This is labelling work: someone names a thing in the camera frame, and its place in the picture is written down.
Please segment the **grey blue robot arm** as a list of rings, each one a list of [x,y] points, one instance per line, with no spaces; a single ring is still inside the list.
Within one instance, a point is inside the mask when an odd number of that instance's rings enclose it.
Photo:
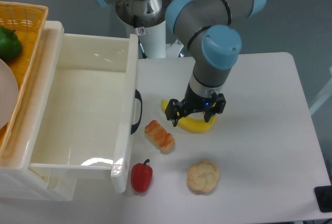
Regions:
[[[128,34],[138,36],[143,58],[165,47],[165,29],[177,37],[195,60],[184,99],[169,100],[165,115],[173,125],[194,113],[204,121],[224,111],[222,87],[242,47],[230,26],[261,11],[267,0],[96,0],[115,4],[116,14]]]

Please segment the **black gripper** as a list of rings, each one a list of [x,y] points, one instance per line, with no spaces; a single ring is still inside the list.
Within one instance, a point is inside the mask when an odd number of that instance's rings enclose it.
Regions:
[[[214,103],[218,104],[218,112],[210,109]],[[170,99],[164,110],[167,120],[171,120],[174,127],[181,118],[194,113],[204,113],[204,121],[209,122],[215,114],[222,114],[226,106],[226,99],[222,93],[208,93],[207,97],[194,92],[191,85],[187,86],[184,99]]]

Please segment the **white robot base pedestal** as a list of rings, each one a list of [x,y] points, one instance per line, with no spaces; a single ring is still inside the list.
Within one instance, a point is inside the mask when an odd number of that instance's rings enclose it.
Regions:
[[[143,30],[141,30],[140,33],[128,24],[124,23],[124,25],[127,36],[130,34],[136,34],[138,36],[140,44],[149,59],[165,58],[165,21],[153,27],[141,27]]]

